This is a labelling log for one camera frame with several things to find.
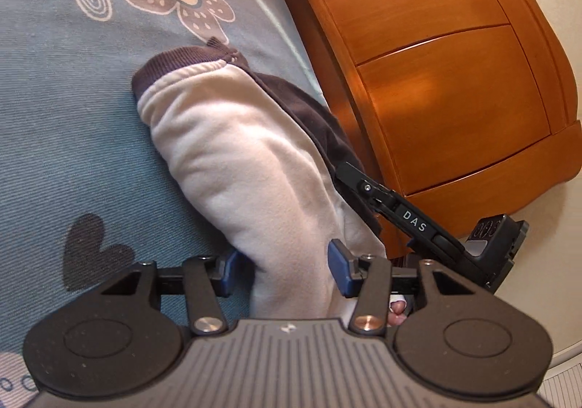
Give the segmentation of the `wooden headboard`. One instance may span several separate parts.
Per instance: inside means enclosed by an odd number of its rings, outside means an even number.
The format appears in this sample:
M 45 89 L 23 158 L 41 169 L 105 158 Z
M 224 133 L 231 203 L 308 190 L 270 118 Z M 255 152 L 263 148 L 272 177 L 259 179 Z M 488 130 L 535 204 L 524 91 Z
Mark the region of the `wooden headboard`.
M 577 87 L 536 0 L 285 0 L 372 177 L 451 234 L 581 169 Z

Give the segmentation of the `blue floral bed sheet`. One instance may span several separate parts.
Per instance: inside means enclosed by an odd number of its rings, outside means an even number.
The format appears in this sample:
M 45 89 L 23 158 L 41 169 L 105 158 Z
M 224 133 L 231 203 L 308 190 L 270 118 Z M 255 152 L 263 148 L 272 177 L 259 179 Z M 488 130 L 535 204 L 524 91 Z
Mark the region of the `blue floral bed sheet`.
M 1 403 L 36 396 L 22 345 L 44 315 L 136 262 L 229 244 L 183 198 L 133 74 L 212 36 L 323 95 L 285 0 L 1 0 Z

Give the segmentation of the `cream sweatshirt with print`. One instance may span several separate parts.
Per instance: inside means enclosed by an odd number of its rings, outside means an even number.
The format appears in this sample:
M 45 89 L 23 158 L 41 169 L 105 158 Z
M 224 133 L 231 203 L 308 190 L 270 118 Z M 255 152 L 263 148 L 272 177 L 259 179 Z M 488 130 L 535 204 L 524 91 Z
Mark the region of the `cream sweatshirt with print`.
M 348 320 L 331 241 L 384 256 L 381 227 L 336 179 L 358 164 L 335 117 L 217 39 L 151 58 L 133 76 L 141 120 L 187 201 L 255 267 L 255 318 Z

